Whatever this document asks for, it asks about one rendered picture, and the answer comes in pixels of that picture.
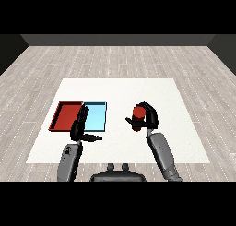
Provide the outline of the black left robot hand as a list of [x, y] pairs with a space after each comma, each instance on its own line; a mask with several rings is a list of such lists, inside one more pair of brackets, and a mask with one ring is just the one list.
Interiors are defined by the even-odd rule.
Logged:
[[84, 133], [88, 112], [89, 108], [83, 104], [77, 114], [77, 119], [73, 122], [70, 129], [70, 137], [73, 141], [95, 142], [97, 140], [102, 140], [102, 137]]

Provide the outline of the light blue shallow open box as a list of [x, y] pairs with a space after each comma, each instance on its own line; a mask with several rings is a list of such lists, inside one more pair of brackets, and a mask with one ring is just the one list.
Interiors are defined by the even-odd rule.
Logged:
[[104, 101], [86, 101], [88, 115], [85, 123], [86, 132], [104, 132], [106, 125], [107, 103]]

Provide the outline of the dark grey robot body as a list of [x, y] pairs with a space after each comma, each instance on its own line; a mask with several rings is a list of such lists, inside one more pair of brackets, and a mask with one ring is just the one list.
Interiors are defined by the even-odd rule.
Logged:
[[114, 164], [109, 163], [105, 172], [93, 174], [91, 182], [145, 182], [143, 174], [131, 172], [127, 163], [122, 164], [122, 170], [114, 170]]

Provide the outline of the red can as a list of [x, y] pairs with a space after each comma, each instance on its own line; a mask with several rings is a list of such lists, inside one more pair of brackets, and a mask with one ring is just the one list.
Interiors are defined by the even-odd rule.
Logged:
[[132, 120], [133, 121], [143, 121], [145, 119], [146, 110], [141, 106], [136, 106], [133, 109]]

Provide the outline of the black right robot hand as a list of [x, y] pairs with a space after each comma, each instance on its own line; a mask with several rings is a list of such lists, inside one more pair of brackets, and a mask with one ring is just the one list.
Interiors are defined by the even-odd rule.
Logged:
[[125, 120], [135, 131], [139, 131], [142, 128], [157, 129], [159, 125], [157, 111], [147, 102], [140, 102], [137, 106], [141, 106], [146, 110], [145, 119], [143, 121], [133, 121], [132, 117], [126, 117]]

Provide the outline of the red shallow open box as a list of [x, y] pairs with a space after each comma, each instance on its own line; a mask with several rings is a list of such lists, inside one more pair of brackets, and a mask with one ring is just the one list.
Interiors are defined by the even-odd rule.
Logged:
[[51, 132], [69, 132], [77, 119], [82, 101], [60, 101], [49, 126]]

